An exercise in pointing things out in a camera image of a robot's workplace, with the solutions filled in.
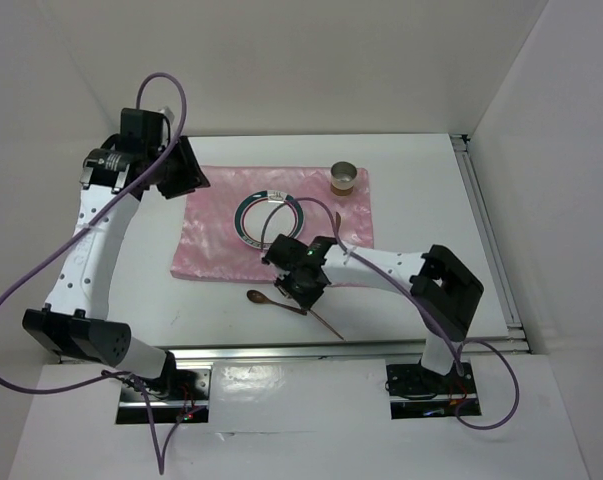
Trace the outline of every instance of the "white plate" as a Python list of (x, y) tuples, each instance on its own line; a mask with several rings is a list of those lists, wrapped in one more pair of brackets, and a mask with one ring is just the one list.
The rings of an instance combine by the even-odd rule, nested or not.
[[(234, 228), (239, 238), (254, 248), (261, 248), (261, 232), (268, 215), (284, 201), (293, 202), (294, 197), (279, 190), (263, 190), (247, 197), (234, 214)], [(296, 237), (303, 228), (303, 210), (298, 203), (286, 204), (268, 224), (265, 233), (265, 248), (279, 234)]]

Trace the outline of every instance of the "cup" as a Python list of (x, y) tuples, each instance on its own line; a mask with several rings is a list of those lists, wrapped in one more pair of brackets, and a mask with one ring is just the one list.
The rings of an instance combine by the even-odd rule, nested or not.
[(357, 167), (349, 162), (337, 162), (330, 169), (330, 190), (340, 197), (348, 196), (354, 190), (357, 178)]

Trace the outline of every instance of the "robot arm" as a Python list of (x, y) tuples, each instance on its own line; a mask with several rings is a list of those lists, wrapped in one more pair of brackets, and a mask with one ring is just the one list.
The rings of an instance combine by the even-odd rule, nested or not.
[[(458, 346), (465, 340), (483, 285), (446, 247), (434, 245), (428, 253), (383, 252), (355, 248), (401, 284)], [(330, 284), (348, 284), (397, 292), (387, 279), (344, 252), (334, 238), (317, 237), (306, 246), (280, 235), (263, 258), (279, 271), (275, 285), (302, 308), (310, 309)], [(453, 357), (436, 332), (428, 330), (421, 364), (440, 375), (449, 373)]]
[(121, 132), (90, 152), (83, 165), (75, 234), (86, 227), (90, 231), (68, 253), (43, 309), (29, 309), (23, 317), (25, 330), (48, 350), (129, 371), (156, 392), (170, 389), (174, 356), (134, 338), (127, 324), (105, 320), (116, 260), (143, 192), (157, 185), (169, 199), (209, 186), (187, 137), (179, 139), (147, 184), (121, 198), (98, 224), (89, 224), (159, 157), (164, 121), (160, 113), (124, 109)]

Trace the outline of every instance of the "white table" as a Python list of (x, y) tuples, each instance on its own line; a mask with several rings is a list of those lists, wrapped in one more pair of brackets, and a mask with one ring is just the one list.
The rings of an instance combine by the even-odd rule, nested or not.
[[(321, 135), (193, 138), (199, 163), (214, 166), (330, 166), (347, 160), (370, 173), (375, 248), (425, 252), (449, 247), (485, 293), (471, 336), (506, 335), (506, 323), (454, 152), (447, 135)], [(223, 188), (214, 185), (212, 188)], [(248, 302), (245, 284), (193, 282), (170, 275), (185, 198), (144, 195), (132, 220), (110, 292), (112, 321), (158, 346), (323, 343), (335, 338), (311, 317)], [(283, 299), (270, 285), (258, 287)], [(316, 311), (346, 339), (421, 339), (416, 309), (399, 295), (333, 288)]]

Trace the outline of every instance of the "pink satin cloth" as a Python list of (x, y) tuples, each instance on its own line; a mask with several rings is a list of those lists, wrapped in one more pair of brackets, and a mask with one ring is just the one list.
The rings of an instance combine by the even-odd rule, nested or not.
[[(343, 241), (373, 247), (368, 171), (359, 169), (354, 192), (338, 197), (330, 191), (328, 168), (202, 167), (210, 188), (188, 195), (172, 276), (184, 280), (271, 282), (274, 268), (261, 263), (259, 249), (243, 243), (234, 228), (241, 202), (261, 190), (280, 190), (295, 198), (314, 197), (341, 215)], [(299, 240), (309, 244), (318, 235), (334, 236), (325, 211), (302, 202), (305, 216)]]

